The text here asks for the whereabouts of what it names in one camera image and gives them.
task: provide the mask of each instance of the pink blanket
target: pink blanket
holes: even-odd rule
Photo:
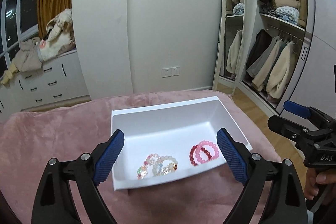
[[[257,126],[220,92],[159,92],[94,100],[44,113],[19,112],[0,124],[0,189],[23,224],[31,222],[36,189],[52,157],[75,160],[110,137],[113,109],[124,109],[218,96],[233,116],[253,151],[265,159],[280,161]],[[76,187],[72,192],[82,223],[90,223]],[[190,178],[134,190],[113,191],[112,178],[99,191],[115,220],[128,223],[223,223],[243,186],[227,164]],[[262,198],[251,223],[257,223],[269,191]]]

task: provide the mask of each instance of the metal screw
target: metal screw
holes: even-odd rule
[[[288,165],[288,166],[291,166],[292,165],[292,161],[289,160],[289,159],[285,159],[285,164]]]
[[[90,154],[88,154],[88,153],[85,153],[85,154],[81,155],[82,160],[88,160],[89,158],[90,158]]]
[[[49,164],[54,165],[56,163],[56,161],[57,160],[55,158],[52,158],[52,159],[49,160]]]
[[[254,159],[254,160],[260,160],[261,156],[259,154],[257,154],[257,153],[254,153],[254,154],[252,154],[252,159]]]

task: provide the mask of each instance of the closet shelf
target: closet shelf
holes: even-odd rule
[[[233,16],[226,16],[226,22],[228,24],[232,24],[232,25],[237,25],[237,24],[241,24],[243,25],[243,19],[244,19],[244,15],[233,15]]]
[[[282,20],[282,19],[277,18],[277,17],[270,16],[270,15],[265,15],[265,14],[262,14],[262,13],[260,13],[260,15],[263,16],[264,18],[267,18],[267,19],[273,20],[275,22],[287,25],[289,28],[294,29],[296,31],[300,31],[300,32],[302,32],[302,34],[305,34],[305,29],[303,29],[303,28],[301,28],[297,25],[294,25],[290,22],[287,22],[285,20]]]

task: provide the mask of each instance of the wall outlet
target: wall outlet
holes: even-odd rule
[[[169,77],[171,76],[171,68],[166,68],[166,69],[162,69],[162,77]]]
[[[171,68],[171,76],[180,75],[180,67]]]

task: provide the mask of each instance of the red beaded bracelet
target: red beaded bracelet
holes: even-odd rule
[[[198,165],[198,164],[195,162],[195,160],[194,160],[194,151],[197,149],[197,146],[198,146],[198,144],[197,144],[197,145],[194,145],[194,146],[191,148],[190,153],[189,153],[189,160],[190,160],[190,162],[191,162],[191,164],[192,164],[193,166],[197,166],[197,165]],[[201,150],[207,155],[208,160],[211,160],[212,156],[210,155],[210,152],[209,152],[208,150],[206,150],[204,147],[202,147]]]

